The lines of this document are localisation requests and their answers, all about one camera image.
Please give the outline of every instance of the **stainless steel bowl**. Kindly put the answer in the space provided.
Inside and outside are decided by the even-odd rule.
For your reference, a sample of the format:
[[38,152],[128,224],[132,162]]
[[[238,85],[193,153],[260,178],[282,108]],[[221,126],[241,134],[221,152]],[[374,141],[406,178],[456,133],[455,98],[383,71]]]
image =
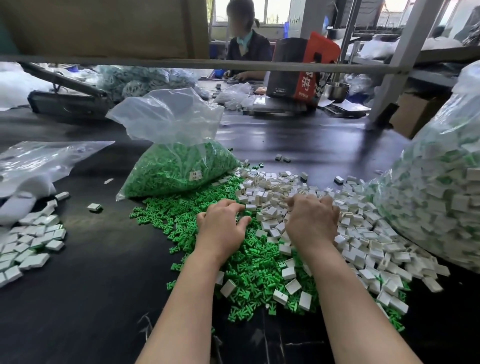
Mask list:
[[350,85],[344,82],[329,82],[325,85],[324,95],[335,103],[343,102],[348,95]]

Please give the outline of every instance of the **hair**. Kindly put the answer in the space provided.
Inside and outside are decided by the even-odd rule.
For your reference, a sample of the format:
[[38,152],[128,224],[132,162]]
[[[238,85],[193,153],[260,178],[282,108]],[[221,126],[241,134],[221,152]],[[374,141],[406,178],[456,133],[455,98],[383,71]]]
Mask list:
[[260,28],[260,22],[255,18],[255,6],[253,0],[230,0],[227,5],[227,15],[235,18],[247,20],[245,31],[249,32],[253,27],[253,22]]

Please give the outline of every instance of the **black work surface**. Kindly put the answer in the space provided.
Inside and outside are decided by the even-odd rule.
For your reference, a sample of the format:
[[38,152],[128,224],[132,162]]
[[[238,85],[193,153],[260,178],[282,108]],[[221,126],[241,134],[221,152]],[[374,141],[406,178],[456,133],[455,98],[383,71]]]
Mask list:
[[[217,139],[241,160],[263,162],[266,171],[305,171],[309,184],[319,188],[333,186],[337,175],[375,177],[407,143],[393,131],[366,132],[362,120],[321,114],[273,120],[225,115]],[[180,260],[180,254],[168,253],[172,242],[160,230],[128,218],[137,203],[115,202],[149,143],[130,140],[114,122],[38,117],[27,109],[0,113],[0,152],[23,140],[116,142],[55,183],[72,195],[58,208],[68,231],[66,248],[0,290],[0,363],[134,363],[145,340],[147,322],[141,318],[148,314],[156,321],[168,298],[166,283],[177,275],[170,266]],[[277,153],[292,162],[275,162]],[[114,181],[105,185],[108,178]],[[104,211],[89,213],[90,203]],[[426,363],[478,352],[479,276],[448,266],[452,276],[439,279],[444,292],[430,293],[415,280],[407,297],[402,335]],[[218,363],[333,361],[320,313],[278,309],[269,316],[258,309],[251,321],[232,324],[228,310],[225,300],[215,300],[213,326],[222,344],[212,346],[212,355]]]

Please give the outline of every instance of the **white sticker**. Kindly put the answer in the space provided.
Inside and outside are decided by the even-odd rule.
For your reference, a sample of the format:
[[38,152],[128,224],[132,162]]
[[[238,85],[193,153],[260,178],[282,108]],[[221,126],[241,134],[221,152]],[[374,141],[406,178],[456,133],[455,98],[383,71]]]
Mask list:
[[203,178],[201,170],[190,172],[190,181],[201,180]]

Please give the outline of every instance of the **pile of green parts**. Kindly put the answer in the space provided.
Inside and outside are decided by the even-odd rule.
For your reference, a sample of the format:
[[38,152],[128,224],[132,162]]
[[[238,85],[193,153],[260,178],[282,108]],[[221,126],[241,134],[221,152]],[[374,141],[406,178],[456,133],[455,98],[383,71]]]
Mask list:
[[[218,186],[208,184],[196,190],[168,197],[147,198],[144,200],[146,208],[136,207],[130,214],[130,218],[136,218],[140,225],[151,223],[176,244],[170,248],[170,253],[182,252],[183,257],[180,263],[173,264],[171,269],[180,271],[185,259],[195,248],[195,235],[198,232],[196,215],[206,211],[210,204],[222,198],[235,200],[235,191],[242,182],[243,179],[232,176],[228,182]],[[245,211],[244,214],[250,215],[251,212]],[[222,267],[222,271],[225,272],[224,282],[230,279],[237,286],[227,298],[232,303],[228,316],[228,320],[232,322],[250,320],[258,307],[268,307],[268,313],[276,315],[278,305],[272,298],[274,291],[279,290],[288,294],[285,288],[286,282],[281,274],[282,269],[286,267],[286,257],[280,254],[278,244],[267,243],[266,236],[256,237],[257,229],[261,229],[260,222],[253,218],[247,227],[245,240],[240,249]],[[301,284],[301,290],[312,295],[310,312],[315,313],[319,306],[315,282],[301,269],[302,261],[295,250],[292,251],[292,255],[297,267],[296,278]],[[403,283],[404,291],[409,291],[406,282]],[[175,281],[167,283],[167,289],[173,289],[174,285]],[[217,298],[224,299],[219,291],[220,286],[217,286],[215,292]],[[405,301],[405,298],[406,294],[403,291],[399,292],[399,299]],[[299,300],[300,290],[289,295],[285,309],[304,315],[305,311],[299,308]],[[398,331],[405,329],[400,323],[399,311],[394,308],[385,308],[385,312]]]

